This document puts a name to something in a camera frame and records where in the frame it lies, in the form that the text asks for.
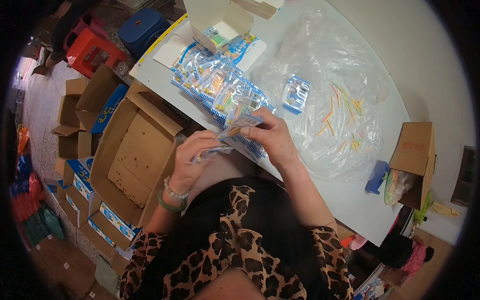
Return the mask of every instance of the window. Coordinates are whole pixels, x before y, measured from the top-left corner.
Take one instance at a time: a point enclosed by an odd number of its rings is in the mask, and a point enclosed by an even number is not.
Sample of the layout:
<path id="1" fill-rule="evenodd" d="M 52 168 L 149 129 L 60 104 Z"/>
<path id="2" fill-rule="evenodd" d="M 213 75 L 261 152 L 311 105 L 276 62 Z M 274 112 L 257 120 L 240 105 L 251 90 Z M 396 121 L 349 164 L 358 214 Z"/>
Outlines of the window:
<path id="1" fill-rule="evenodd" d="M 473 179 L 475 177 L 476 150 L 465 146 L 463 149 L 462 165 L 458 173 L 455 190 L 451 203 L 467 207 L 473 193 Z"/>

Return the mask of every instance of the woman's left hand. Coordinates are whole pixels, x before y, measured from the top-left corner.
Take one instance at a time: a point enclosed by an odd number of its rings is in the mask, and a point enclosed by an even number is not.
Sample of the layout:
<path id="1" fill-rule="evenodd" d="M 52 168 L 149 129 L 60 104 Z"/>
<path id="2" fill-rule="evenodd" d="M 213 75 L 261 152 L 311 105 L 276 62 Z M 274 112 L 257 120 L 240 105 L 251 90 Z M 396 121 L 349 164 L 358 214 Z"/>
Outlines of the woman's left hand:
<path id="1" fill-rule="evenodd" d="M 192 164 L 192 158 L 205 149 L 220 146 L 216 137 L 211 130 L 197 131 L 177 148 L 175 170 L 168 183 L 172 192 L 183 195 L 197 181 L 210 160 Z"/>

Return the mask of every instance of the blue plastic stool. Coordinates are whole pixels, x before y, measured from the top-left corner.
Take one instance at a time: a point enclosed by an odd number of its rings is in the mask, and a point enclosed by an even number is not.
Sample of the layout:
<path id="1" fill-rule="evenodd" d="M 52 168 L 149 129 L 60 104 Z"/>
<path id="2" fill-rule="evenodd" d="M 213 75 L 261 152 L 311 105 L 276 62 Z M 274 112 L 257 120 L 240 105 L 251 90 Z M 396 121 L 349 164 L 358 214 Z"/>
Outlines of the blue plastic stool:
<path id="1" fill-rule="evenodd" d="M 139 10 L 119 29 L 119 38 L 137 59 L 170 27 L 159 12 L 151 8 Z"/>

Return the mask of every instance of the yellow tape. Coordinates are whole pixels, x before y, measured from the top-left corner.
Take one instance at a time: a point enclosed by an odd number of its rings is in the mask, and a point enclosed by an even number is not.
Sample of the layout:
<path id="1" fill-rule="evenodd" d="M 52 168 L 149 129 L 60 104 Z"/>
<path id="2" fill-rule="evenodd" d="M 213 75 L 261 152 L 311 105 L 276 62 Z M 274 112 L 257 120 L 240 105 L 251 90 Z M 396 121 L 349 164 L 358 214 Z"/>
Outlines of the yellow tape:
<path id="1" fill-rule="evenodd" d="M 138 60 L 139 63 L 142 63 L 144 60 L 145 60 L 145 56 L 147 56 L 150 52 L 153 51 L 153 49 L 158 45 L 158 43 L 160 43 L 170 32 L 173 31 L 173 29 L 175 29 L 175 27 L 177 27 L 181 22 L 183 22 L 186 18 L 188 18 L 188 14 L 184 14 L 181 18 L 179 18 L 175 23 L 172 24 L 172 26 L 170 26 L 167 30 L 165 30 L 164 33 L 162 33 L 161 36 L 158 37 L 158 39 L 156 39 L 155 43 L 153 43 L 149 48 L 148 50 L 142 55 L 142 58 L 140 58 Z"/>

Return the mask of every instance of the plastic bag with items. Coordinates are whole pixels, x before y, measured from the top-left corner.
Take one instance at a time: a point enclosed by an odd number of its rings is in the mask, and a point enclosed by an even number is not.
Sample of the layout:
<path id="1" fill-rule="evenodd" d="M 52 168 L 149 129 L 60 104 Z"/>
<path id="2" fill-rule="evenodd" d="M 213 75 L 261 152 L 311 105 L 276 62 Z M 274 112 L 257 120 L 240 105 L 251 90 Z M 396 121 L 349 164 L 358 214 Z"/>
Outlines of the plastic bag with items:
<path id="1" fill-rule="evenodd" d="M 320 180 L 368 180 L 380 149 L 375 113 L 388 93 L 386 74 L 371 60 L 375 53 L 353 36 L 320 11 L 307 12 L 290 28 L 277 56 L 251 75 Z M 292 75 L 311 83 L 298 115 L 282 108 Z"/>

